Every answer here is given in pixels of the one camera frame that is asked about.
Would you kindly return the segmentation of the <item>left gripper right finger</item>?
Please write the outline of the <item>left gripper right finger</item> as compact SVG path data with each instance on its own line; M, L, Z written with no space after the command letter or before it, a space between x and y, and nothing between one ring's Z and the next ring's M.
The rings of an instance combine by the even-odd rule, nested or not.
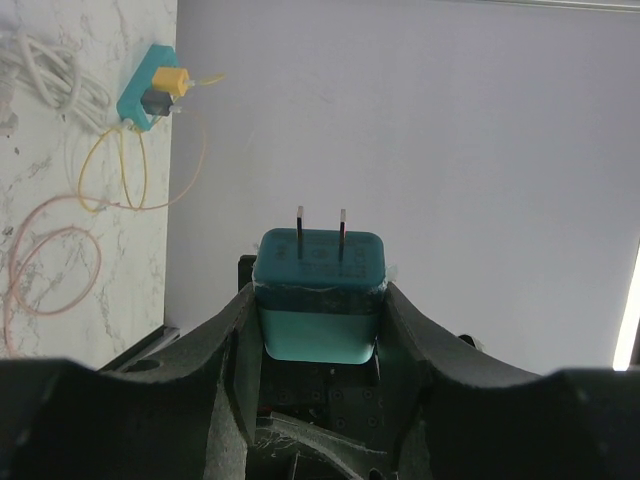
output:
M436 479L639 475L635 370L522 370L465 343L394 285L377 349L397 462L426 461Z

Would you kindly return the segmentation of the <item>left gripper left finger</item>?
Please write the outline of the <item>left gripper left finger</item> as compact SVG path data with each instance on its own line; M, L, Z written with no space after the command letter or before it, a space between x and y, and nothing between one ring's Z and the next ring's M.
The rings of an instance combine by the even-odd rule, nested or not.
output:
M1 364L5 479L204 479L217 440L255 437L261 340L251 286L130 371Z

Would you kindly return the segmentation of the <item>teal plug adapter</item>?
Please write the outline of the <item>teal plug adapter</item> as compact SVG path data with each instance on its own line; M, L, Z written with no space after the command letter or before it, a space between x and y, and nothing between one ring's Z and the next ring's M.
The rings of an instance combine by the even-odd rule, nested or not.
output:
M289 362L362 365L373 355L387 289L384 244L371 232L292 228L264 234L252 285L266 353Z

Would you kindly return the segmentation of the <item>grey small cube adapter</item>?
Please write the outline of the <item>grey small cube adapter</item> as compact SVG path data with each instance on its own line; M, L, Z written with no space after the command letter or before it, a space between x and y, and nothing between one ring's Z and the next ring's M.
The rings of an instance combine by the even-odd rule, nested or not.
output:
M169 92L155 89L147 89L144 92L141 105L147 115L154 117L168 117L182 111L182 107L176 105L174 97Z

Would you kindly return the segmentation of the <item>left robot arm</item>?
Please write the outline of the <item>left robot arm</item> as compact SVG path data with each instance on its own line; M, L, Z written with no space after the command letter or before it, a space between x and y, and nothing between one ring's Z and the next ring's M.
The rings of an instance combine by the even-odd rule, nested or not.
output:
M243 288L150 355L1 364L5 479L635 479L639 374L539 376L395 286L362 365L272 359Z

